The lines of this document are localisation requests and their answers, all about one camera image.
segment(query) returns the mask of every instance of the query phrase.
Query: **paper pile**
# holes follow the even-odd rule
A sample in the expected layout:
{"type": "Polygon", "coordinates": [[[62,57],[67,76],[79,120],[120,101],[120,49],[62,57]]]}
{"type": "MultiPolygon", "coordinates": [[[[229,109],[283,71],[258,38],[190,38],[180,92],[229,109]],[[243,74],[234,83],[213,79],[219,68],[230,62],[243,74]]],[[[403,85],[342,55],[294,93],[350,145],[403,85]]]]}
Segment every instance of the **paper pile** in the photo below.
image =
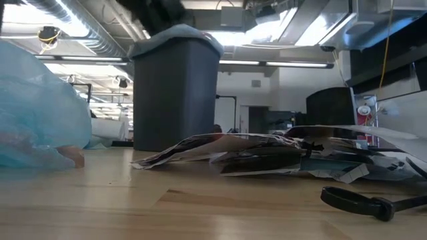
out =
{"type": "Polygon", "coordinates": [[[260,134],[196,135],[157,155],[134,161],[137,169],[176,161],[201,161],[221,169],[222,176],[293,173],[305,171],[351,183],[359,177],[397,181],[427,178],[427,140],[389,129],[364,126],[294,127],[284,136],[260,134]],[[388,141],[403,152],[379,152],[366,141],[334,137],[369,133],[388,141]]]}

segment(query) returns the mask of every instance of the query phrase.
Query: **ceiling light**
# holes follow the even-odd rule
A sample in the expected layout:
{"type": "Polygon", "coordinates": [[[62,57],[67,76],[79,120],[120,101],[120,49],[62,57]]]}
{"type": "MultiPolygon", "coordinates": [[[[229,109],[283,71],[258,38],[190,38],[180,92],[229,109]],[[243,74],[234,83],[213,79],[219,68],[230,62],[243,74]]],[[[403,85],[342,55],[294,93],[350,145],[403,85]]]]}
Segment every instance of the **ceiling light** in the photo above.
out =
{"type": "Polygon", "coordinates": [[[350,14],[347,18],[344,19],[334,30],[332,30],[330,33],[324,37],[319,44],[323,45],[325,42],[327,42],[331,37],[333,37],[337,32],[339,32],[345,25],[347,25],[348,22],[350,22],[353,18],[357,16],[357,13],[350,14]]]}
{"type": "Polygon", "coordinates": [[[96,92],[93,92],[92,95],[93,96],[124,96],[124,97],[129,96],[129,94],[127,93],[96,93],[96,92]]]}
{"type": "Polygon", "coordinates": [[[123,62],[123,59],[121,57],[84,57],[84,56],[64,56],[62,57],[62,60],[69,60],[69,61],[117,61],[117,62],[123,62]]]}
{"type": "Polygon", "coordinates": [[[91,103],[90,107],[133,107],[133,103],[91,103]]]}
{"type": "Polygon", "coordinates": [[[229,65],[259,65],[259,61],[235,61],[235,60],[220,60],[220,64],[229,65]]]}
{"type": "Polygon", "coordinates": [[[207,31],[212,37],[216,39],[223,46],[239,46],[245,44],[245,33],[232,32],[232,31],[207,31]]]}
{"type": "MultiPolygon", "coordinates": [[[[319,15],[316,20],[313,21],[313,23],[304,31],[300,39],[295,43],[295,46],[314,46],[318,44],[322,39],[327,37],[329,33],[332,32],[332,30],[335,28],[339,22],[344,19],[346,14],[337,15],[335,18],[336,21],[332,21],[331,19],[326,19],[326,17],[329,17],[328,15],[319,15]]],[[[348,18],[345,19],[343,23],[348,23],[354,16],[349,15],[348,18]]],[[[338,30],[337,32],[345,26],[345,24],[340,24],[337,26],[338,30]]]]}
{"type": "Polygon", "coordinates": [[[314,46],[318,44],[327,34],[328,23],[324,16],[320,15],[310,26],[304,31],[300,39],[295,43],[295,46],[314,46]]]}
{"type": "Polygon", "coordinates": [[[38,60],[55,60],[54,56],[34,55],[38,60]]]}
{"type": "Polygon", "coordinates": [[[313,67],[313,68],[326,68],[328,64],[325,63],[284,63],[284,62],[267,62],[267,66],[271,67],[313,67]]]}
{"type": "Polygon", "coordinates": [[[280,13],[280,20],[282,21],[282,23],[278,27],[276,33],[272,35],[272,38],[270,39],[271,42],[279,39],[283,35],[289,23],[294,18],[297,10],[298,8],[293,7],[290,10],[286,10],[283,13],[280,13]]]}
{"type": "Polygon", "coordinates": [[[58,75],[80,75],[97,77],[117,77],[129,78],[124,71],[111,65],[76,65],[46,63],[46,67],[54,74],[58,75]]]}

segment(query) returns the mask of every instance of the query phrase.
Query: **wooden table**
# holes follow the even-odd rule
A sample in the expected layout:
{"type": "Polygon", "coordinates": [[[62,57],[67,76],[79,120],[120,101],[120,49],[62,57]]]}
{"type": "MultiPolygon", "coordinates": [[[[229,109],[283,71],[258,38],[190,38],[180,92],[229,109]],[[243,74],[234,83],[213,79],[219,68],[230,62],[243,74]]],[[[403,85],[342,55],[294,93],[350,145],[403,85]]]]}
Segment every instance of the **wooden table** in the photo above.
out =
{"type": "Polygon", "coordinates": [[[313,177],[220,177],[207,163],[132,169],[150,153],[86,151],[70,171],[2,171],[0,239],[426,239],[427,208],[384,223],[320,200],[333,185],[367,196],[419,194],[405,184],[313,177]]]}

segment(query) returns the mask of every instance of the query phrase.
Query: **air vent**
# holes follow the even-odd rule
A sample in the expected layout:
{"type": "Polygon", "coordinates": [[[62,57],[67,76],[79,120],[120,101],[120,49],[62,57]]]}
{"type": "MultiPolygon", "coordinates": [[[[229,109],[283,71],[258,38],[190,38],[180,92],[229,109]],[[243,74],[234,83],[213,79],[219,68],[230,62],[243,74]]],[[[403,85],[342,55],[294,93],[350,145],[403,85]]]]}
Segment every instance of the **air vent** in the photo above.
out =
{"type": "Polygon", "coordinates": [[[261,80],[252,80],[252,87],[261,87],[261,80]]]}

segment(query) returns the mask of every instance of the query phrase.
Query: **ceiling duct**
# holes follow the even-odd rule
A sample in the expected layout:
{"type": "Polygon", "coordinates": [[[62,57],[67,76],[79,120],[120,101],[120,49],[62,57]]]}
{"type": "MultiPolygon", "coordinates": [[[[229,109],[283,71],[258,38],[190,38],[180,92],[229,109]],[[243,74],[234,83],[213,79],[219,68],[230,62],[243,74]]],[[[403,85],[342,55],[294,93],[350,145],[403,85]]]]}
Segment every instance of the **ceiling duct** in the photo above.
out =
{"type": "MultiPolygon", "coordinates": [[[[426,0],[393,1],[391,35],[427,12],[426,0]]],[[[324,38],[320,45],[362,50],[387,38],[392,0],[352,0],[349,3],[351,8],[347,17],[337,24],[334,34],[324,38]]]]}
{"type": "MultiPolygon", "coordinates": [[[[80,41],[89,50],[100,57],[125,57],[126,51],[111,37],[101,24],[77,0],[25,0],[47,15],[52,15],[64,23],[72,37],[84,37],[80,41]]],[[[120,66],[128,75],[133,76],[133,64],[120,66]]]]}

